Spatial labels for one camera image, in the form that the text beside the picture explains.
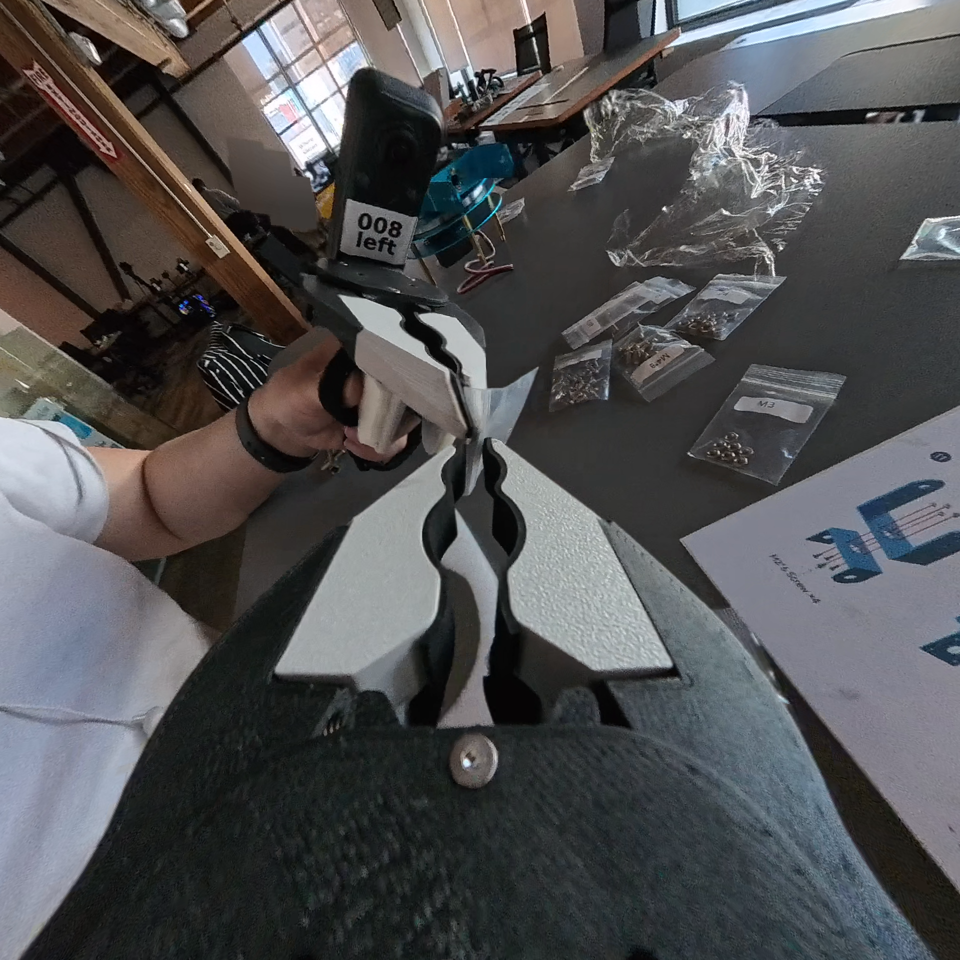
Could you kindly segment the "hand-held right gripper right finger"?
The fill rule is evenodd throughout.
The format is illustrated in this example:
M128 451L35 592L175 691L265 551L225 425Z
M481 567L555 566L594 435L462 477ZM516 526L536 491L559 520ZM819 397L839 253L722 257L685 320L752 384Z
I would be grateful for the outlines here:
M674 674L609 524L503 441L483 461L506 556L483 679L493 722L536 724L566 691Z

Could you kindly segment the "blue metal toy robot arm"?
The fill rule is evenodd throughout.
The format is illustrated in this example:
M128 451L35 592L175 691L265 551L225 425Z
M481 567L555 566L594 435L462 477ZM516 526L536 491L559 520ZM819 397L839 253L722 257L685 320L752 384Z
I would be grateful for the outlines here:
M509 147L488 143L469 149L434 174L418 212L409 258L445 257L498 221L500 181L514 172Z

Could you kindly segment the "black wrist band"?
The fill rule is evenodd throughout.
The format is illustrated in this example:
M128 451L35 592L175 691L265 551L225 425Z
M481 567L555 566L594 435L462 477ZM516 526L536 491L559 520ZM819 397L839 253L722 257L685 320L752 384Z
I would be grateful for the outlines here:
M314 452L305 457L286 453L260 436L250 414L250 401L256 392L250 393L236 407L234 426L243 450L261 467L273 474L294 474L310 467L318 458Z

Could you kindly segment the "black white striped cloth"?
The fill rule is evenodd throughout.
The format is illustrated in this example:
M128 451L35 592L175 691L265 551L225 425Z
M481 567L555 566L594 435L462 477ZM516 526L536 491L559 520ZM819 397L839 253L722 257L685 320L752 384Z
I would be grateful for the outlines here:
M282 350L282 345L242 323L214 319L197 368L219 408L230 412L266 383L270 365Z

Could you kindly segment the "clear plastic parts bag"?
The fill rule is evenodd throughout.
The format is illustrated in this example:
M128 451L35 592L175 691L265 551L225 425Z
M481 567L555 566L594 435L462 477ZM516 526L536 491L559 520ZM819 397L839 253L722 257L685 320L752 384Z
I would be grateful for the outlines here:
M606 402L610 394L613 341L586 344L555 358L548 411L588 402Z
M618 330L627 330L694 291L695 287L686 282L661 275L632 282L571 324L560 336L571 350L578 350L608 331L616 334Z
M899 261L959 263L959 216L924 219Z

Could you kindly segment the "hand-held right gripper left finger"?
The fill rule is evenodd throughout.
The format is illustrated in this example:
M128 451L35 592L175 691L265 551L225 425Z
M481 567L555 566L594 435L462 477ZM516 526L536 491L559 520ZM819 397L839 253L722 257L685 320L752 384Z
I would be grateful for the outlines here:
M401 722L437 724L455 641L442 560L459 495L460 452L449 446L356 515L274 675L379 692Z

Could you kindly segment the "person's left hand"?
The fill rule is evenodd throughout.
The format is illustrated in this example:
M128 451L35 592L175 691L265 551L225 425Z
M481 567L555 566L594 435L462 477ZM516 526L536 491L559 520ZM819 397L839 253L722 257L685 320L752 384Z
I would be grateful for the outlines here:
M321 404L319 385L340 342L326 337L274 372L247 402L258 437L297 458L345 450L369 462L388 463L406 450L409 437L398 438L386 453L361 443L355 427L344 426Z

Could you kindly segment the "blue white labelled box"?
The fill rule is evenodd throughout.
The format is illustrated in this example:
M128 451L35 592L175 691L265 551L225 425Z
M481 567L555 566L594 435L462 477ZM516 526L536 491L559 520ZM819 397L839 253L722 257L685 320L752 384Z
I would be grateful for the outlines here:
M87 449L124 449L121 443L76 415L68 413L62 404L49 397L36 398L21 414L20 419L42 426L63 426L76 437L82 447Z

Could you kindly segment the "clear bag of round nuts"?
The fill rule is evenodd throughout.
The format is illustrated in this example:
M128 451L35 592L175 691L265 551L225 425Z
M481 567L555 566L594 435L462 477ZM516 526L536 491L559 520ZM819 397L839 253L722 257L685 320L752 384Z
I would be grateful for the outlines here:
M839 373L752 364L687 456L778 486L845 382Z

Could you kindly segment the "red white sign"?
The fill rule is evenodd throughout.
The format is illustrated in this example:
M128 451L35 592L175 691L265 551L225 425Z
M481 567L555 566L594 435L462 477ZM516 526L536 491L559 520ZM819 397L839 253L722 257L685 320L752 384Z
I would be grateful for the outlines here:
M101 160L121 162L123 152L74 102L57 81L37 61L21 69L21 73L47 105Z

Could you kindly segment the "clear bag with few screws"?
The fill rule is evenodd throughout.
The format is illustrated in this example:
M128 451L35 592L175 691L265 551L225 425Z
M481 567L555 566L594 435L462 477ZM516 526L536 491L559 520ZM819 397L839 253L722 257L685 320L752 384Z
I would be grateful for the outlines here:
M536 371L505 387L477 385L467 373L450 373L433 385L410 390L407 404L422 422L431 471L454 499L470 494L484 471L487 441L506 443L529 398Z

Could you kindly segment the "wooden beam with red sign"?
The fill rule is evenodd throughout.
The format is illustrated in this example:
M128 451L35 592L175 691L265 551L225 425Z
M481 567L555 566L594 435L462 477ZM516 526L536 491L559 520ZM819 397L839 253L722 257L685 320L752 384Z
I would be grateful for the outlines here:
M1 3L2 57L21 73L38 62L83 112L121 148L108 168L258 329L283 345L309 330L284 294L140 124L102 77L80 58L63 30L36 2Z

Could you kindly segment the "multi-pane window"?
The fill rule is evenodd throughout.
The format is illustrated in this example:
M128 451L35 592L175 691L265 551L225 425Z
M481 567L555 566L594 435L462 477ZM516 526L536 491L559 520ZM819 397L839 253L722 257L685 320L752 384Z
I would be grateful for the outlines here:
M286 3L249 30L226 62L302 170L337 152L347 88L369 64L338 1Z

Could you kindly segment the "person's left forearm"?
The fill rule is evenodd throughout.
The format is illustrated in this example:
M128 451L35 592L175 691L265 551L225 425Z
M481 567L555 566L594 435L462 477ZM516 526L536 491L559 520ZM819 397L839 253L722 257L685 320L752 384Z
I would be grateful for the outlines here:
M231 533L282 483L245 449L234 413L150 451L97 447L90 454L107 495L95 544L128 561Z

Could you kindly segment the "cluttered office table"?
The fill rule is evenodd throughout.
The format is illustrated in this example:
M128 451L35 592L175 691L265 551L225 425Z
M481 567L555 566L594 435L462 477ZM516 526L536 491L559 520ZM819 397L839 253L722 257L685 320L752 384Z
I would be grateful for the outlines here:
M533 88L543 76L541 71L534 71L522 77L505 79L502 88L480 96L475 102L467 102L462 97L453 98L443 111L447 139L460 141L478 134L490 118L510 106L524 91Z

